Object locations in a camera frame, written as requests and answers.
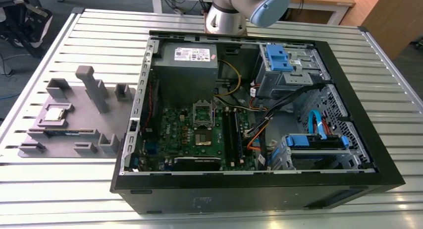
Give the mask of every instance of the slotted aluminum table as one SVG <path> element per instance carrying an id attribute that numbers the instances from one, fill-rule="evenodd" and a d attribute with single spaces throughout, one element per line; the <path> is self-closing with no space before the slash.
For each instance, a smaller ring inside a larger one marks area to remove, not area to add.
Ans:
<path id="1" fill-rule="evenodd" d="M 330 43 L 406 185 L 365 196 L 332 210 L 137 214 L 110 193 L 114 159 L 37 159 L 18 145 L 49 97 L 47 82 L 75 77 L 81 64 L 114 86 L 137 85 L 149 31 L 203 32 L 201 16 L 87 9 L 74 13 L 0 127 L 0 227 L 59 228 L 422 228 L 423 104 L 373 37 L 356 27 L 278 23 L 249 34 Z"/>

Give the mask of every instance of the blue drive bracket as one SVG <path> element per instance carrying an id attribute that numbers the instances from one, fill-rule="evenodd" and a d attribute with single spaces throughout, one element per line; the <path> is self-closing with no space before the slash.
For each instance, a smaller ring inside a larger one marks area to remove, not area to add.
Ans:
<path id="1" fill-rule="evenodd" d="M 324 122 L 322 122 L 322 116 L 318 110 L 312 110 L 309 114 L 309 133 L 314 134 L 313 129 L 313 116 L 317 116 L 317 124 L 318 124 L 318 134 L 322 136 L 322 139 L 326 140 L 328 136 L 325 134 L 324 130 Z"/>
<path id="2" fill-rule="evenodd" d="M 272 62 L 272 70 L 282 72 L 293 72 L 294 67 L 289 61 L 289 53 L 282 45 L 268 45 L 268 57 Z"/>
<path id="3" fill-rule="evenodd" d="M 286 137 L 286 143 L 292 146 L 310 146 L 310 142 L 306 135 L 290 135 Z"/>

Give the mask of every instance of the motherboard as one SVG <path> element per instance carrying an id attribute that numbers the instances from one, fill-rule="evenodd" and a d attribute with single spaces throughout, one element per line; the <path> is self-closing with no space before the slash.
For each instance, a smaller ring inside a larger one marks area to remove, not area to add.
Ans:
<path id="1" fill-rule="evenodd" d="M 252 127 L 249 113 L 235 108 L 166 108 L 161 139 L 145 141 L 143 171 L 256 170 L 253 154 L 246 154 L 245 130 Z"/>

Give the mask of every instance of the ram slot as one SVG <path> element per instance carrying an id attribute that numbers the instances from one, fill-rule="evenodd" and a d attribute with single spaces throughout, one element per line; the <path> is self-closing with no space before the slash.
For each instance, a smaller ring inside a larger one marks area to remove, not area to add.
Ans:
<path id="1" fill-rule="evenodd" d="M 235 126 L 237 126 L 238 162 L 242 164 L 242 163 L 245 163 L 245 160 L 244 160 L 244 139 L 241 137 L 239 118 L 238 118 L 237 111 L 234 112 L 234 118 L 235 118 Z"/>
<path id="2" fill-rule="evenodd" d="M 225 154 L 226 165 L 234 167 L 238 162 L 238 139 L 237 139 L 237 123 L 233 111 L 223 114 L 223 138 L 225 138 Z"/>

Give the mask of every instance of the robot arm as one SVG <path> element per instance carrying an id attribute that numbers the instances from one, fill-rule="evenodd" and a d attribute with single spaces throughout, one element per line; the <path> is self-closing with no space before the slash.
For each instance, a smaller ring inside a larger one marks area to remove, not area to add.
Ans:
<path id="1" fill-rule="evenodd" d="M 290 0 L 213 0 L 207 30 L 217 34 L 242 35 L 246 18 L 258 27 L 273 25 L 289 8 Z"/>

